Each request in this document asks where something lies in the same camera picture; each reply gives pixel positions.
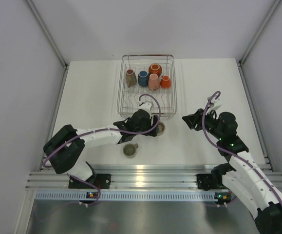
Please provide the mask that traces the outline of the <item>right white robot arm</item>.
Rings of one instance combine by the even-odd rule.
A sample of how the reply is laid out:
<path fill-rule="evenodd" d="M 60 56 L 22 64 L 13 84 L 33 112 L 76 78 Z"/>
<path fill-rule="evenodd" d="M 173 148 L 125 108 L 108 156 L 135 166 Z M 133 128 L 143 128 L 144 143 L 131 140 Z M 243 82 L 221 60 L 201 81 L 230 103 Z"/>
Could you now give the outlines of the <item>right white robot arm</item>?
<path fill-rule="evenodd" d="M 259 233 L 282 234 L 282 192 L 254 162 L 248 147 L 238 137 L 235 116 L 230 112 L 203 112 L 198 109 L 182 119 L 191 130 L 203 130 L 218 140 L 215 147 L 227 162 L 212 169 L 213 184 L 235 194 L 249 210 Z"/>

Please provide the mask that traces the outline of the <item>beige speckled cup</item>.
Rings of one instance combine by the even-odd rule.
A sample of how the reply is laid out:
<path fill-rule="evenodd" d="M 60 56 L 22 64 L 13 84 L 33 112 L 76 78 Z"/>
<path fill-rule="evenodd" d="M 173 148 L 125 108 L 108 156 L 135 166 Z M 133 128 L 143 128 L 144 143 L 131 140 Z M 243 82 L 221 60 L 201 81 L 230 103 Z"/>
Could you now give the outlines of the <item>beige speckled cup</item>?
<path fill-rule="evenodd" d="M 161 136 L 165 132 L 166 126 L 163 122 L 159 122 L 157 127 L 158 127 L 157 136 Z"/>

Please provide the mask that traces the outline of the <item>small orange cup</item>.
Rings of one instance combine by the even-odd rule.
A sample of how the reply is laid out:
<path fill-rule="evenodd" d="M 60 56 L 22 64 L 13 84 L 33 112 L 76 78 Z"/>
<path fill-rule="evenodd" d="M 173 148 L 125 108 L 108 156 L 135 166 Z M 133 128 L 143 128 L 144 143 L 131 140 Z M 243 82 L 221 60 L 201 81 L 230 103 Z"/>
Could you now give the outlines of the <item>small orange cup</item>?
<path fill-rule="evenodd" d="M 162 76 L 160 81 L 160 86 L 164 89 L 171 87 L 171 79 L 169 76 Z"/>

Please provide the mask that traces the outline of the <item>dark blue cup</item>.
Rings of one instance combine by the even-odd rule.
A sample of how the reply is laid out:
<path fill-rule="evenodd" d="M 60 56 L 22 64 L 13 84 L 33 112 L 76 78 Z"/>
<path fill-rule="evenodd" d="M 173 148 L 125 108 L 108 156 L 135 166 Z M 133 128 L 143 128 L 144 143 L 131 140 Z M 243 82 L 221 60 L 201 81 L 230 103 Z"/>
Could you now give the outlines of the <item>dark blue cup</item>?
<path fill-rule="evenodd" d="M 147 71 L 140 71 L 138 74 L 138 84 L 141 87 L 147 87 L 149 82 L 149 74 Z"/>

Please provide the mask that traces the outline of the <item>pink cup white interior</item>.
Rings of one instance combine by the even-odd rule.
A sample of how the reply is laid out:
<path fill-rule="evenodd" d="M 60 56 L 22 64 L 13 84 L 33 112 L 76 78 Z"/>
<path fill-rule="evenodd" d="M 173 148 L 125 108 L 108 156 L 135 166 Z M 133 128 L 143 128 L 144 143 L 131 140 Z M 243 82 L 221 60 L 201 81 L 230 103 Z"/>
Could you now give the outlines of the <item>pink cup white interior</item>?
<path fill-rule="evenodd" d="M 160 80 L 157 74 L 150 74 L 148 87 L 150 90 L 158 90 L 160 88 Z"/>

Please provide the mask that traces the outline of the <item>orange cup black interior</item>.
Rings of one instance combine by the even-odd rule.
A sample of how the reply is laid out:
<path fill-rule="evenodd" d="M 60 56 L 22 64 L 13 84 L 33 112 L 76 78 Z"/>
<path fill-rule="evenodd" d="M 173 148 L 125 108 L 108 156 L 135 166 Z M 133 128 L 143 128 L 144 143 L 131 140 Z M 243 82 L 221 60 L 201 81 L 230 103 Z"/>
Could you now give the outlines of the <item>orange cup black interior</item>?
<path fill-rule="evenodd" d="M 162 66 L 157 63 L 153 63 L 149 66 L 149 73 L 150 74 L 157 74 L 160 76 L 162 74 Z"/>

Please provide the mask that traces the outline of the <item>grey-green cup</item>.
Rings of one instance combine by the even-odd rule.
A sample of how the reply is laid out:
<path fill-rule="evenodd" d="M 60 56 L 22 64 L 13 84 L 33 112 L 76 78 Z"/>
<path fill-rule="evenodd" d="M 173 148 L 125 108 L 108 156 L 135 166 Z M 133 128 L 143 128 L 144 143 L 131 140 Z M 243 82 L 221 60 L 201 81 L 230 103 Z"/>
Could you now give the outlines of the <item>grey-green cup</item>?
<path fill-rule="evenodd" d="M 136 153 L 137 153 L 137 149 L 138 149 L 139 145 L 138 144 L 126 144 L 123 147 L 123 154 L 127 157 L 127 158 L 133 158 L 135 157 Z"/>

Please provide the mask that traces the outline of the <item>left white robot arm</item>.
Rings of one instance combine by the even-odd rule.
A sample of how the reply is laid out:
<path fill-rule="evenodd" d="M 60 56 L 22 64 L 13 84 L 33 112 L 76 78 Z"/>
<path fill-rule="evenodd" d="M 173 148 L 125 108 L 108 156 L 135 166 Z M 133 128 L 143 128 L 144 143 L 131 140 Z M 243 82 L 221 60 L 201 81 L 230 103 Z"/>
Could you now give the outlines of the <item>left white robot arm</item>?
<path fill-rule="evenodd" d="M 126 143 L 136 135 L 156 137 L 160 117 L 160 114 L 152 116 L 139 109 L 132 117 L 103 128 L 81 130 L 65 125 L 43 146 L 46 158 L 42 165 L 48 168 L 46 163 L 50 162 L 56 174 L 67 173 L 85 188 L 91 188 L 96 182 L 96 172 L 80 158 L 82 153 L 97 146 Z"/>

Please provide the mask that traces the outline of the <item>black cup brown handle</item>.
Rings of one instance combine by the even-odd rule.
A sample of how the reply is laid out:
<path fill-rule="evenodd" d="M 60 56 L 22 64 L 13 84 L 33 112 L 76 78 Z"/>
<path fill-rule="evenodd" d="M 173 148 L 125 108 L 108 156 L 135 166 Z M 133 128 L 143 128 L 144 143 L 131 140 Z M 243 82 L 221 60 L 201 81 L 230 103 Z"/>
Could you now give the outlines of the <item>black cup brown handle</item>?
<path fill-rule="evenodd" d="M 133 69 L 128 69 L 125 74 L 127 87 L 132 87 L 137 83 L 136 75 Z"/>

